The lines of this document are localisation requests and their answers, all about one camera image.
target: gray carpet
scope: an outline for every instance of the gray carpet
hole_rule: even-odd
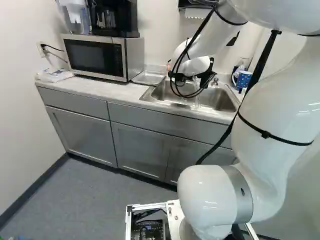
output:
[[[126,205],[177,194],[74,159],[62,166],[0,232],[8,239],[124,240]]]

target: sink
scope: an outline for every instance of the sink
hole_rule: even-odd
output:
[[[234,113],[237,109],[231,101],[227,91],[219,86],[208,87],[199,95],[201,107],[216,111]]]
[[[183,95],[187,95],[196,91],[196,86],[187,81],[184,86],[178,87]],[[157,85],[150,87],[140,98],[140,100],[159,103],[177,108],[193,109],[198,112],[210,112],[212,110],[226,113],[235,113],[239,102],[233,92],[226,84],[219,83],[218,86],[209,86],[203,90],[197,98],[183,98],[173,93],[170,86],[170,79],[166,77]]]
[[[183,95],[194,93],[197,89],[192,82],[186,82],[183,86],[178,87],[179,92]],[[174,94],[170,86],[170,80],[164,79],[159,85],[152,91],[151,97],[158,101],[165,101],[173,105],[180,105],[181,107],[195,107],[196,98],[183,98]]]

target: blue mug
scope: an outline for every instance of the blue mug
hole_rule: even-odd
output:
[[[245,89],[248,87],[251,77],[252,77],[252,72],[249,72],[249,71],[235,72],[232,75],[232,82],[235,88],[239,91],[240,89]]]

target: wall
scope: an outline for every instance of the wall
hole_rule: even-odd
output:
[[[165,65],[177,46],[192,37],[201,19],[185,18],[178,11],[177,0],[139,0],[138,27],[145,38],[145,61],[152,65]],[[215,59],[214,70],[230,73],[240,57],[251,57],[257,47],[263,28],[246,24],[232,47],[226,47]]]
[[[49,66],[36,42],[60,47],[64,28],[54,0],[4,1],[0,28],[2,214],[65,152],[34,84],[35,73]]]
[[[253,71],[270,36],[266,29],[258,44],[250,70]],[[275,41],[262,74],[262,81],[285,68],[301,51],[306,38],[283,32]],[[281,240],[320,239],[320,135],[298,159],[290,172],[283,208],[273,218],[254,223],[258,233]]]

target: gray countertop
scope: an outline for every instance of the gray countertop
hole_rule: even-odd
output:
[[[107,102],[124,104],[142,109],[174,114],[199,120],[205,120],[229,125],[236,113],[224,113],[219,111],[194,112],[192,109],[177,109],[170,106],[139,100],[149,86],[138,85],[132,82],[120,83],[116,81],[93,80],[74,76],[60,82],[48,83],[35,81],[36,86],[53,89],[65,93],[104,100]]]

